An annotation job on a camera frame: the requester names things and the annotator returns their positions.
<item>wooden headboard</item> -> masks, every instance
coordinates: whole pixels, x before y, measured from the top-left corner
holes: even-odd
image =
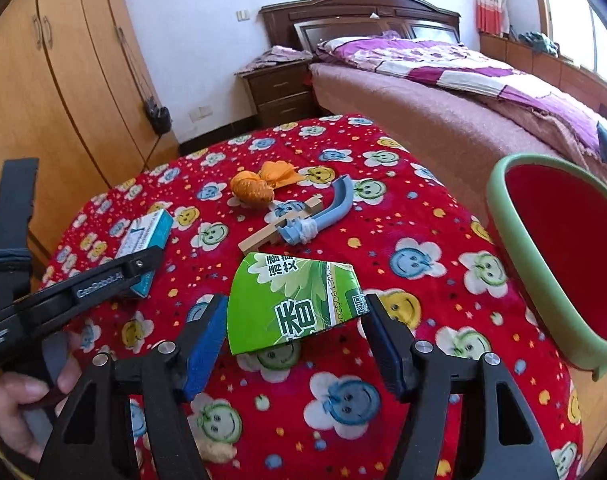
[[[312,52],[320,41],[384,30],[395,30],[402,38],[459,41],[460,15],[423,0],[300,0],[266,6],[259,13],[272,45]]]

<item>red tablecloth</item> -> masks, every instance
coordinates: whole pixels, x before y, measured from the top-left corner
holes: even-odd
[[[244,208],[227,184],[238,171],[257,171],[265,160],[290,161],[307,179],[278,189],[270,209]],[[126,358],[176,337],[208,295],[229,293],[242,259],[241,240],[314,194],[329,205],[331,182],[341,174],[355,181],[353,209],[343,220],[307,246],[263,250],[349,262],[363,289],[376,291],[417,337],[462,357],[498,353],[554,450],[561,479],[575,478],[583,437],[570,375],[506,280],[496,247],[428,169],[356,116],[237,137],[88,202],[62,236],[44,283],[114,256],[128,224],[155,208],[167,209],[175,222],[148,298],[134,305],[106,303],[72,323],[84,335],[82,364],[100,349]],[[224,442],[225,452],[235,454],[226,463],[208,464],[215,480],[384,477],[407,407],[385,390],[358,323],[306,338],[300,355],[298,350],[289,349],[290,360],[275,366],[279,356],[234,357],[224,345],[190,417],[197,438]],[[371,403],[359,408],[367,413],[365,424],[346,424],[324,404],[329,391],[345,392],[354,384],[372,394]],[[438,478],[451,476],[460,408],[461,399],[452,396]],[[153,478],[136,401],[132,422],[143,477]]]

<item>human hand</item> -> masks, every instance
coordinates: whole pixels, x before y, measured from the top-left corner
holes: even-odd
[[[70,350],[79,348],[80,336],[70,333],[68,346]],[[77,360],[69,357],[57,378],[59,390],[67,396],[80,376],[81,369]],[[41,460],[43,449],[30,432],[20,407],[22,404],[31,404],[43,399],[48,390],[48,385],[43,381],[15,372],[6,372],[0,377],[0,437],[10,449],[34,462]],[[61,413],[66,399],[56,406],[57,416]]]

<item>nightstand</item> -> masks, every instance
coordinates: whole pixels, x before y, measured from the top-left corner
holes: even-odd
[[[312,88],[303,83],[309,63],[281,63],[241,75],[256,107],[261,127],[270,128],[320,114]]]

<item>orange cloth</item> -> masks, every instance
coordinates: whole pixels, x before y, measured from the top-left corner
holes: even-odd
[[[285,160],[266,161],[258,174],[241,171],[232,177],[230,189],[234,195],[253,207],[266,206],[274,200],[274,190],[278,187],[295,184],[304,179],[295,168]]]

